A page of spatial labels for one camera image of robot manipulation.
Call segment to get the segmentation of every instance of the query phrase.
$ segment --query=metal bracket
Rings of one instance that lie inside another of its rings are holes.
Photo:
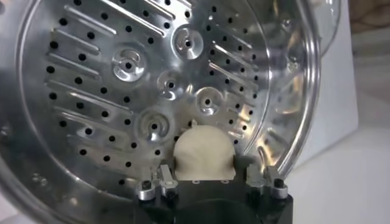
[[[161,194],[164,197],[174,197],[177,193],[177,185],[179,184],[173,179],[171,171],[168,165],[164,164],[160,166],[162,175],[161,179]]]
[[[280,177],[278,170],[274,166],[267,166],[264,170],[264,177],[271,188],[271,195],[277,199],[286,199],[288,197],[288,188]]]
[[[141,201],[153,200],[156,197],[156,187],[152,181],[152,173],[150,168],[142,169],[141,182],[136,186],[138,199]]]
[[[266,179],[261,175],[260,168],[255,164],[250,164],[246,169],[246,184],[257,188],[260,194],[263,194],[264,187],[267,184]]]

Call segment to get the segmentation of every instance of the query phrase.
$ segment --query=stainless steel tray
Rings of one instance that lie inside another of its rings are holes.
[[[46,223],[131,223],[140,170],[192,122],[285,176],[317,99],[313,21],[303,0],[1,1],[3,192]]]

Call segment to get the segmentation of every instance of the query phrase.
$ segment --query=white surface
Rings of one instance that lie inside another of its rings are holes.
[[[360,127],[287,179],[296,224],[389,223],[390,129]]]
[[[0,221],[17,213],[18,211],[0,194]]]
[[[31,219],[27,218],[24,215],[14,215],[11,216],[4,221],[0,222],[0,224],[35,224]]]
[[[347,1],[339,30],[322,59],[321,89],[313,126],[297,162],[302,164],[358,127],[355,78]]]

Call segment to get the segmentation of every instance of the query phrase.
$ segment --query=screw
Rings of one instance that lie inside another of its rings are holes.
[[[276,178],[274,179],[274,187],[276,188],[284,188],[285,187],[285,182],[280,179],[280,178]]]
[[[260,202],[260,197],[260,192],[257,190],[251,190],[251,192],[247,194],[249,204],[254,207],[258,206]]]
[[[11,129],[8,126],[2,126],[0,128],[0,140],[6,141],[10,138]]]
[[[150,188],[152,188],[152,182],[150,180],[142,182],[142,190],[149,190]]]
[[[169,201],[173,201],[176,198],[176,194],[173,191],[168,191],[166,193],[166,199]]]

